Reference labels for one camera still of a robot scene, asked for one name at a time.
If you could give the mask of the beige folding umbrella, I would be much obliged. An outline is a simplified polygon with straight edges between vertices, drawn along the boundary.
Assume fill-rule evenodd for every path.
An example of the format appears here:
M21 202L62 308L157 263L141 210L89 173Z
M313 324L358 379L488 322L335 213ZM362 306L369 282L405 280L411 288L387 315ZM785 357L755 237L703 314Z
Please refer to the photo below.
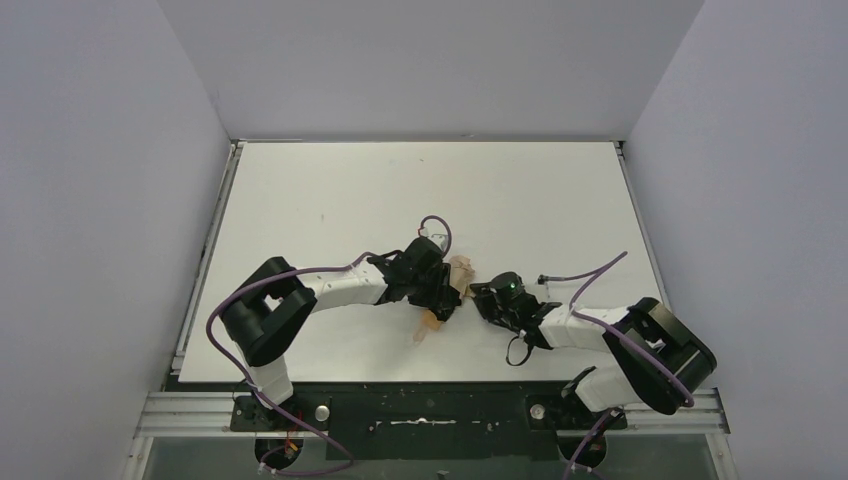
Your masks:
M422 312L419 326L413 334L415 345L420 344L431 331L440 330L463 300L471 296L470 284L475 276L471 260L463 255L454 255L449 259L448 265L450 270L447 275L447 298L450 306L446 313L434 313L431 309Z

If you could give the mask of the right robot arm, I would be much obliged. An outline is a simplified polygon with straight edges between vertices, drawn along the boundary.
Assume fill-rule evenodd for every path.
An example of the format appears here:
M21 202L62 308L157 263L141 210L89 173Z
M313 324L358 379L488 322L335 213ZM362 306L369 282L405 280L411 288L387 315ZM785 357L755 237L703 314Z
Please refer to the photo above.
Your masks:
M580 307L545 299L506 272L470 287L488 323L514 333L527 350L580 349L610 355L610 366L590 365L565 388L589 412L642 403L673 415L694 404L694 392L717 359L660 300L643 297L616 308Z

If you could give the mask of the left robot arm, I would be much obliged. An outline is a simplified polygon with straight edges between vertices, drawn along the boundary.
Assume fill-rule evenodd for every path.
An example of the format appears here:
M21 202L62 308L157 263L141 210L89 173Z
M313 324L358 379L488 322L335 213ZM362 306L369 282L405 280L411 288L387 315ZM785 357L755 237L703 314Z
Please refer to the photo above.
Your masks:
M238 348L224 356L260 404L273 409L293 396L284 355L311 314L407 301L424 310L426 327L437 328L462 304L473 277L469 258L447 257L428 237L417 237L404 250L365 252L342 267L296 269L272 257L211 318L222 322Z

